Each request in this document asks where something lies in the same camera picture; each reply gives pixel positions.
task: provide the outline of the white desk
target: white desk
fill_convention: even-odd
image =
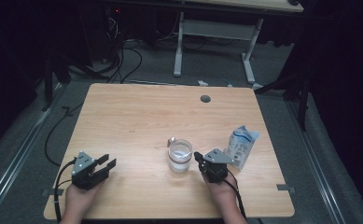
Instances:
[[[284,11],[290,13],[303,11],[303,7],[301,5],[292,6],[287,2],[287,0],[187,0],[184,2],[216,4],[232,7],[248,7],[262,10]],[[211,21],[185,20],[184,12],[180,12],[178,45],[177,51],[175,53],[174,76],[181,76],[182,42],[184,35],[202,35],[220,38],[249,40],[249,44],[245,52],[242,53],[242,60],[247,80],[249,83],[254,84],[255,78],[251,69],[250,57],[257,42],[262,23],[263,19],[259,19],[255,25],[240,25]]]

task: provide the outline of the gray carpet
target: gray carpet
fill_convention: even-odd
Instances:
[[[133,46],[137,46],[137,42],[131,41],[126,45],[130,48]],[[187,48],[199,48],[200,46],[199,43],[186,44]],[[240,54],[243,52],[241,49],[244,46],[246,46],[245,42],[236,42],[227,46],[209,44],[200,49],[185,49],[182,76],[173,77],[175,46],[157,45],[152,48],[141,43],[135,50],[141,53],[143,62],[134,73],[127,77],[125,82],[139,80],[198,85],[198,80],[203,80],[210,86],[227,86],[230,83],[235,87],[251,87],[246,82],[241,62]],[[257,45],[253,52],[254,60],[252,61],[257,83],[268,84],[276,80],[291,49],[292,46],[275,48],[271,43]],[[125,49],[124,55],[124,64],[121,68],[123,76],[132,71],[139,63],[139,56],[135,52]],[[46,189],[51,189],[59,167],[48,161],[44,153],[44,145],[53,125],[63,117],[65,113],[63,107],[74,108],[82,103],[90,84],[93,82],[99,82],[99,80],[73,76],[71,83],[62,88],[63,94],[51,109],[35,139],[31,153],[0,204],[0,224],[55,223],[55,221],[45,220],[43,217],[44,207],[48,199],[48,196],[43,195],[43,192]],[[42,85],[37,92],[38,98],[20,114],[0,142],[0,179],[18,152],[24,136],[42,113],[41,108],[45,104]],[[291,103],[284,102],[278,91],[258,95],[258,103],[285,180],[295,190],[290,195],[296,211],[293,217],[263,218],[263,223],[332,223],[309,165],[299,128],[295,125],[295,118],[289,112],[289,104]],[[342,209],[344,220],[347,223],[363,223],[363,202],[353,180],[345,171],[333,145],[328,140],[312,97],[309,99],[309,104],[306,134],[311,140],[317,158],[320,160],[328,182],[333,188],[337,202]],[[49,139],[49,156],[56,162],[62,160],[77,122],[78,113],[79,109],[73,113],[72,117],[64,119]],[[258,221],[251,218],[249,223],[258,223]]]

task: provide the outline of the black cable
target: black cable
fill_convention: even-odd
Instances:
[[[245,215],[245,210],[244,210],[244,206],[243,206],[243,202],[242,202],[242,196],[240,195],[240,192],[239,192],[239,187],[237,185],[237,179],[236,177],[234,177],[233,173],[231,171],[228,171],[231,176],[233,177],[234,181],[236,182],[236,187],[234,187],[228,180],[226,179],[223,179],[223,181],[229,185],[233,190],[234,192],[236,193],[236,198],[237,198],[237,201],[239,203],[239,209],[240,209],[240,212],[242,213],[242,216],[244,217],[245,220],[247,220],[247,216]]]
[[[138,39],[134,39],[134,40],[127,40],[125,42],[137,42],[137,44],[135,46],[132,46],[132,47],[128,47],[128,48],[125,48],[125,49],[137,49],[138,47],[140,47],[140,40]]]
[[[120,64],[118,65],[118,68],[117,70],[111,75],[111,77],[108,79],[107,83],[110,83],[111,82],[111,79],[112,79],[112,82],[114,83],[115,80],[117,79],[117,76],[119,75],[119,82],[122,80],[122,75],[120,74],[120,68],[121,66],[123,65],[123,48],[120,50],[120,54],[121,54],[121,57],[120,57]]]
[[[64,63],[72,64],[74,67],[76,67],[77,69],[84,72],[87,76],[100,78],[100,79],[107,79],[107,77],[104,77],[101,74],[99,74],[98,72],[91,70],[89,67],[85,66],[85,64],[74,61],[73,59],[68,58],[67,56],[65,56],[59,52],[56,52],[55,50],[53,50],[51,54],[53,54],[53,56],[55,56],[55,57],[58,57]]]
[[[119,64],[119,57],[115,57],[114,61],[109,65],[107,66],[106,68],[104,69],[101,69],[99,71],[97,71],[96,73],[99,73],[99,74],[103,74],[103,73],[106,73],[106,72],[109,72],[111,71],[112,69],[116,68]],[[83,77],[89,77],[88,74],[84,73],[84,72],[79,72],[77,70],[74,70],[73,68],[71,67],[68,67],[67,68],[68,72],[74,74],[74,75],[77,75],[77,76],[83,76]]]
[[[157,41],[161,41],[161,40],[166,40],[166,39],[171,39],[171,38],[173,38],[173,37],[175,37],[175,36],[178,36],[178,34],[177,35],[173,35],[173,36],[171,36],[174,32],[175,32],[175,28],[177,27],[177,24],[179,23],[178,22],[178,19],[180,18],[180,12],[178,12],[177,13],[177,17],[175,18],[175,24],[173,25],[173,29],[172,29],[172,31],[170,32],[170,34],[168,34],[168,35],[166,35],[165,37],[163,37],[163,38],[161,38],[161,39],[157,39]]]
[[[232,39],[231,41],[229,41],[229,42],[227,42],[227,43],[221,43],[221,42],[219,42],[219,41],[210,40],[210,38],[209,38],[209,39],[207,39],[207,43],[209,43],[209,44],[223,45],[223,46],[236,44],[236,43],[238,43],[238,42],[240,42],[240,40],[239,40],[239,39]]]
[[[162,46],[174,46],[177,44],[177,40],[174,40],[175,37],[178,37],[178,35],[172,36],[171,38],[168,39],[162,39],[162,40],[157,40],[157,44],[162,45]]]
[[[62,173],[64,172],[64,170],[70,166],[76,163],[77,158],[74,158],[72,161],[69,161],[63,168],[62,170],[59,172],[57,179],[56,179],[56,184],[55,184],[55,190],[53,191],[53,199],[54,199],[54,205],[55,205],[55,212],[56,212],[56,219],[58,221],[58,223],[60,223],[60,221],[62,221],[62,214],[60,211],[60,206],[59,206],[59,194],[58,194],[58,189],[59,186],[61,184],[59,184],[60,182],[60,178],[62,177]]]
[[[60,187],[62,184],[65,184],[65,183],[67,183],[67,182],[70,182],[72,179],[69,179],[69,180],[64,180],[62,183],[60,183],[59,184],[59,186],[58,187]]]
[[[143,62],[143,56],[137,51],[137,50],[135,50],[135,49],[129,49],[129,50],[131,50],[131,51],[134,51],[136,54],[138,54],[138,56],[140,56],[140,62],[138,63],[138,65],[130,72],[130,73],[128,73],[124,78],[122,78],[121,80],[120,80],[120,84],[122,84],[124,81],[125,81],[125,79],[126,79],[126,77],[128,77],[129,75],[131,75],[135,70],[137,70],[139,67],[140,67],[140,65],[141,65],[141,63]]]
[[[60,166],[60,164],[56,161],[54,161],[53,159],[50,158],[49,154],[48,154],[48,142],[50,137],[52,136],[53,132],[55,131],[55,129],[57,128],[57,126],[67,117],[69,117],[75,110],[77,110],[79,107],[81,107],[83,105],[83,103],[81,103],[80,105],[77,105],[76,107],[74,107],[72,110],[66,111],[64,116],[59,119],[56,124],[50,129],[49,134],[47,136],[47,139],[45,141],[45,145],[44,145],[44,151],[45,151],[45,156],[47,157],[48,161],[50,161],[50,163],[52,163],[53,165],[56,166]]]
[[[185,44],[183,44],[183,47],[185,48],[185,49],[193,49],[193,50],[198,50],[198,49],[201,49],[202,47],[204,47],[205,45],[206,45],[206,43],[207,43],[207,38],[206,37],[204,37],[204,36],[191,36],[191,35],[188,35],[188,37],[189,37],[189,39],[202,39],[202,44],[199,46],[199,47],[197,47],[197,48],[189,48],[189,47],[187,47],[187,46],[185,46]]]

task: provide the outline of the metal bracket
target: metal bracket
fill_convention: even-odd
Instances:
[[[288,184],[278,184],[277,190],[287,190],[289,193],[295,193],[295,188],[290,187]]]
[[[57,192],[58,192],[59,196],[62,196],[64,189],[58,189]],[[54,189],[51,189],[51,190],[44,189],[44,190],[42,190],[41,196],[47,198],[48,196],[53,195],[53,194],[54,194]]]
[[[80,151],[73,167],[72,175],[77,175],[80,171],[94,163],[94,158],[88,156],[85,152]]]
[[[234,160],[231,157],[227,156],[218,148],[214,148],[209,153],[205,154],[203,158],[212,163],[234,163]]]

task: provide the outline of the desk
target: desk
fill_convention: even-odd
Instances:
[[[211,102],[203,103],[202,95]],[[244,124],[260,136],[244,169],[229,168],[239,181],[247,216],[292,216],[288,191],[277,189],[285,180],[255,93],[247,88],[93,84],[62,166],[79,151],[95,159],[117,158],[87,218],[220,217],[195,160],[183,174],[170,170],[167,140],[186,139],[205,154],[226,148],[231,132]],[[61,181],[70,177],[71,168]],[[63,210],[64,196],[60,206]],[[44,215],[56,218],[52,198]]]
[[[301,5],[292,6],[287,0],[186,0],[185,2],[196,2],[203,4],[216,4],[231,7],[251,7],[263,10],[277,10],[285,12],[302,12]],[[245,75],[249,83],[254,84],[255,78],[250,64],[250,57],[257,42],[263,19],[258,19],[255,25],[229,24],[211,21],[184,20],[184,12],[180,13],[178,26],[178,45],[175,53],[175,77],[181,76],[182,48],[184,35],[203,35],[219,38],[231,38],[248,40],[248,46],[242,53]]]

